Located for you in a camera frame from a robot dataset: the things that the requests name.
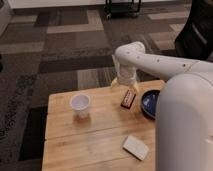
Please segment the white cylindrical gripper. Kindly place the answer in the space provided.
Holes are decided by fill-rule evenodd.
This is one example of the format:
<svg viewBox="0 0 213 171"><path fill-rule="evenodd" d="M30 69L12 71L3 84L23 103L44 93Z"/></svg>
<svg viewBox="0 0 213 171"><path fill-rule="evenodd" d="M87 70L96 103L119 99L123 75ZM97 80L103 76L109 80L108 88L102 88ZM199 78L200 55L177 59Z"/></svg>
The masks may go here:
<svg viewBox="0 0 213 171"><path fill-rule="evenodd" d="M111 88L118 86L119 84L131 86L133 90L139 93L139 86L136 82L136 69L132 66L118 65L116 67L117 78L114 78L111 82Z"/></svg>

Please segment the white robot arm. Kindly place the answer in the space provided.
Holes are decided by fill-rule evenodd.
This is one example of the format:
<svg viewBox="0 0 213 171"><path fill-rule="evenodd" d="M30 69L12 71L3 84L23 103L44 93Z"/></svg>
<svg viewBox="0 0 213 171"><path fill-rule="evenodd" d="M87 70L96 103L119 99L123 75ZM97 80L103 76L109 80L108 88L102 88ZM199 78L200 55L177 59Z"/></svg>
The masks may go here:
<svg viewBox="0 0 213 171"><path fill-rule="evenodd" d="M112 55L114 83L136 87L138 69L165 81L155 119L156 171L213 171L213 62L149 54L136 41Z"/></svg>

